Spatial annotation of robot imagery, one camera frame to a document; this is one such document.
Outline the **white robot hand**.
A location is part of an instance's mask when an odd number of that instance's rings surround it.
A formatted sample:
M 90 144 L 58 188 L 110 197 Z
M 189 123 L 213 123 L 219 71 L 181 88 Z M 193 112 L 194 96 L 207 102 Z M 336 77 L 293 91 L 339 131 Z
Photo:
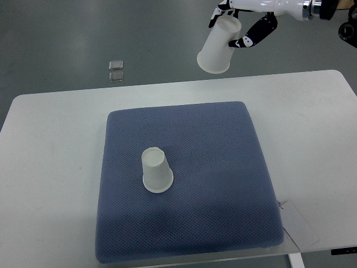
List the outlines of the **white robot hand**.
M 234 9 L 228 11 L 229 5 Z M 213 28 L 217 19 L 226 11 L 228 16 L 234 18 L 238 18 L 239 9 L 253 12 L 267 12 L 266 15 L 258 20 L 244 36 L 228 42 L 229 47 L 249 48 L 263 41 L 277 28 L 278 22 L 276 16 L 287 13 L 297 20 L 310 20 L 310 5 L 311 1 L 299 0 L 232 0 L 221 2 L 213 11 L 209 22 L 209 28 Z

